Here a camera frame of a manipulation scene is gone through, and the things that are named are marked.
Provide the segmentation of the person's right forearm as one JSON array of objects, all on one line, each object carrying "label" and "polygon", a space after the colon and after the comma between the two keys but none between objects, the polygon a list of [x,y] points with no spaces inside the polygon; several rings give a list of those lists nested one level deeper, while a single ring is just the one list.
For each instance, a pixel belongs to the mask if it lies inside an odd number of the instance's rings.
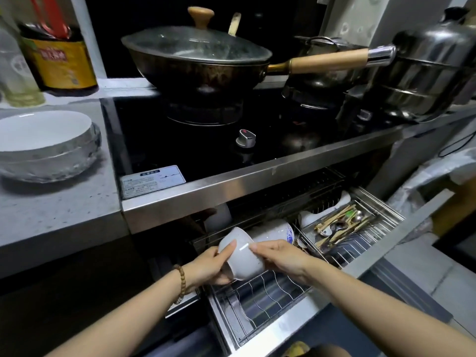
[{"label": "person's right forearm", "polygon": [[456,329],[322,262],[305,275],[388,357],[474,357],[476,342]]}]

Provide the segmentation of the blue patterned white bowl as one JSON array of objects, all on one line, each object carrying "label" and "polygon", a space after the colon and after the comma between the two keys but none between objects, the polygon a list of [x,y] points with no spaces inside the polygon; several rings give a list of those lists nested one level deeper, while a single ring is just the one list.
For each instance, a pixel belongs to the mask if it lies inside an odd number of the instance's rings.
[{"label": "blue patterned white bowl", "polygon": [[292,226],[284,219],[274,219],[247,231],[254,242],[285,240],[294,245],[295,234]]}]

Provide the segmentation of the person's left forearm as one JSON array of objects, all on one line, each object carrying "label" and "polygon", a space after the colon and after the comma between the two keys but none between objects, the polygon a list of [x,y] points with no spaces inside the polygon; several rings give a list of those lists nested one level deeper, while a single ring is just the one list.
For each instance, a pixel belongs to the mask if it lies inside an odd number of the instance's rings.
[{"label": "person's left forearm", "polygon": [[185,289],[175,269],[45,357],[129,357]]}]

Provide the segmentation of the person's left hand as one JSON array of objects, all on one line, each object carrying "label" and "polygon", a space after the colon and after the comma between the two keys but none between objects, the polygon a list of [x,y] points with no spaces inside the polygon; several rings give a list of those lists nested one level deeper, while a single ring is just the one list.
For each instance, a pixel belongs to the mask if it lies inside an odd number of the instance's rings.
[{"label": "person's left hand", "polygon": [[213,246],[182,267],[185,277],[186,293],[203,285],[226,285],[230,283],[221,271],[218,247]]}]

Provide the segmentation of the wide white bowl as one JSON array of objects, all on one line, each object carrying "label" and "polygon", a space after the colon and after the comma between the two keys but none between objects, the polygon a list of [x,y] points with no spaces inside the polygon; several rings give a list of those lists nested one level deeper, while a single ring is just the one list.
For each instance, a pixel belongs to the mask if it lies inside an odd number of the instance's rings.
[{"label": "wide white bowl", "polygon": [[81,137],[92,128],[84,113],[38,111],[0,119],[0,152],[16,153],[58,146]]}]

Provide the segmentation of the white stove label sticker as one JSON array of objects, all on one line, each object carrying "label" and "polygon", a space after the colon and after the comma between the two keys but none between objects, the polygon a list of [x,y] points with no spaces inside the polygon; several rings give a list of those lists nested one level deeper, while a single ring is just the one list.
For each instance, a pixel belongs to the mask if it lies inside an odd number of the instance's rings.
[{"label": "white stove label sticker", "polygon": [[123,199],[131,199],[186,183],[177,165],[120,177]]}]

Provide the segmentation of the clear glass bowl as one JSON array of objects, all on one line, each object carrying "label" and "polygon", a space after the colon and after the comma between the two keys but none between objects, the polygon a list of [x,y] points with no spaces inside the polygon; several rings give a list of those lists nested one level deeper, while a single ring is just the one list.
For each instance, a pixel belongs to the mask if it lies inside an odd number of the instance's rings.
[{"label": "clear glass bowl", "polygon": [[71,179],[89,169],[100,154],[102,137],[92,123],[92,139],[59,155],[28,161],[0,161],[0,176],[28,183],[46,184]]}]

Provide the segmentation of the yellow slipper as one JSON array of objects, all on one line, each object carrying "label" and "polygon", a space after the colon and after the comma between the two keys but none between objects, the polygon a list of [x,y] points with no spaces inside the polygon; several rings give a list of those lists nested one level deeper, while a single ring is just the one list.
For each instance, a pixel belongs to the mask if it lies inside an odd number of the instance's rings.
[{"label": "yellow slipper", "polygon": [[302,341],[294,342],[281,357],[303,357],[311,350],[311,347]]}]

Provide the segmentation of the black glass gas stove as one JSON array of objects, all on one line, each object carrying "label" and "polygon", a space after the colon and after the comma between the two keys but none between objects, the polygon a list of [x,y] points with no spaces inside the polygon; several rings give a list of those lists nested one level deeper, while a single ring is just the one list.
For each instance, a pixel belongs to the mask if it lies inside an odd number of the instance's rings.
[{"label": "black glass gas stove", "polygon": [[[297,179],[396,141],[405,124],[381,115],[306,109],[277,89],[254,90],[225,107],[174,105],[158,94],[100,100],[122,214],[132,234]],[[256,145],[235,144],[240,129]],[[120,177],[177,165],[186,183],[123,199]]]}]

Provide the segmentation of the plain white ceramic bowl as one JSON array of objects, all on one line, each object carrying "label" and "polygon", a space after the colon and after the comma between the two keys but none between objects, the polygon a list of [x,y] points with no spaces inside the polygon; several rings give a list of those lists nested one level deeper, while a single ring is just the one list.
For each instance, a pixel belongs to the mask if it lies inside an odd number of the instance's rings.
[{"label": "plain white ceramic bowl", "polygon": [[211,215],[204,220],[206,233],[220,231],[231,224],[233,217],[227,203],[219,204],[209,211]]},{"label": "plain white ceramic bowl", "polygon": [[234,227],[218,245],[218,252],[236,240],[236,248],[226,263],[223,264],[221,271],[230,280],[246,281],[265,271],[264,260],[254,254],[249,245],[253,244],[253,239],[239,227]]},{"label": "plain white ceramic bowl", "polygon": [[324,216],[330,215],[347,205],[350,200],[351,196],[348,191],[342,191],[326,198],[322,198],[318,200],[309,211],[303,210],[299,212],[298,224],[301,228],[308,226],[309,224],[323,218]]}]

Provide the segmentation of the pile of chopsticks and spoons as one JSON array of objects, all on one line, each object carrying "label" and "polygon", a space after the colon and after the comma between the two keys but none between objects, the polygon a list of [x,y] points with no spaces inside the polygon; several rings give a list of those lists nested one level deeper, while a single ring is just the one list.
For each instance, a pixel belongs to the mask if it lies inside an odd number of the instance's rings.
[{"label": "pile of chopsticks and spoons", "polygon": [[316,241],[314,246],[319,252],[326,252],[340,242],[363,229],[376,215],[357,203],[350,203],[314,225]]}]

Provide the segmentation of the clear plastic bottle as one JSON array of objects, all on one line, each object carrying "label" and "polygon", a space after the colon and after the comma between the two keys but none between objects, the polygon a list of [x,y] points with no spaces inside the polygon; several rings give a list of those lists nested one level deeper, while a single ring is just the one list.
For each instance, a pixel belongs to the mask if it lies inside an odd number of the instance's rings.
[{"label": "clear plastic bottle", "polygon": [[0,92],[11,107],[36,107],[45,103],[18,30],[4,18],[0,6]]}]

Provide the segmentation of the large steel steamer pot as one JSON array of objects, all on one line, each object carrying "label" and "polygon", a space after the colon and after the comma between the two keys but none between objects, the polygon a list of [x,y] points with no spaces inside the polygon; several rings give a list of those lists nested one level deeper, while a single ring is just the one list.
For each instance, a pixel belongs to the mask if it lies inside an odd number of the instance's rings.
[{"label": "large steel steamer pot", "polygon": [[370,105],[411,121],[444,112],[476,73],[476,28],[465,24],[468,13],[449,7],[436,24],[398,32],[394,61],[366,94]]}]

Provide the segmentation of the glass lid with wooden knob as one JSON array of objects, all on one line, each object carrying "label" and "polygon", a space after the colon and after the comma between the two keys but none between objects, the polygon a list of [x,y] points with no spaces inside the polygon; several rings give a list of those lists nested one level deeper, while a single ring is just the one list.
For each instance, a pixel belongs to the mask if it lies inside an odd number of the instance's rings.
[{"label": "glass lid with wooden knob", "polygon": [[252,41],[209,29],[214,16],[210,9],[188,8],[195,26],[161,26],[121,38],[130,51],[179,61],[213,65],[251,65],[266,63],[272,52]]}]

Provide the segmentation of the clear plastic bag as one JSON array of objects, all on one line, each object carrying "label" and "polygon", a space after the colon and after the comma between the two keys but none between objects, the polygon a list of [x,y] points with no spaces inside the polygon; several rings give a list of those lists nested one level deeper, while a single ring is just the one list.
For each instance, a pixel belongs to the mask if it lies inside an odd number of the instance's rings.
[{"label": "clear plastic bag", "polygon": [[450,142],[435,157],[421,164],[387,204],[402,216],[409,216],[424,203],[419,190],[444,177],[457,185],[476,177],[476,131]]}]

